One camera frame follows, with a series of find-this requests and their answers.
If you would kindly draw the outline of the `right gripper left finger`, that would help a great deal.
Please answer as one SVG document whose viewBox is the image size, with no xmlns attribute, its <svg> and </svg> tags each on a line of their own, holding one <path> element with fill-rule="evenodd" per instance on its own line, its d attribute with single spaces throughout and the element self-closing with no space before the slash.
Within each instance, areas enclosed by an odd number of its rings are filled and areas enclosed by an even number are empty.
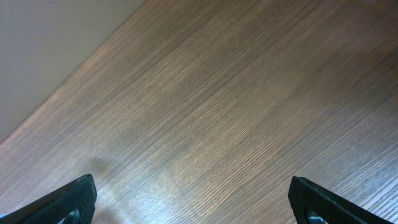
<svg viewBox="0 0 398 224">
<path fill-rule="evenodd" d="M 96 198 L 93 176 L 86 174 L 1 217 L 1 224 L 90 224 L 95 213 Z"/>
</svg>

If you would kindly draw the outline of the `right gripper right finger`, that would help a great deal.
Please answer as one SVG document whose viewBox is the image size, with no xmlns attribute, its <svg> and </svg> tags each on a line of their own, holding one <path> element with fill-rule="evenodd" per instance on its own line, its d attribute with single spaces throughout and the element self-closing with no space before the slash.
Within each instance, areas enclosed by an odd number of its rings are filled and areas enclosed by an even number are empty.
<svg viewBox="0 0 398 224">
<path fill-rule="evenodd" d="M 292 177 L 288 198 L 298 224 L 392 224 L 304 177 Z"/>
</svg>

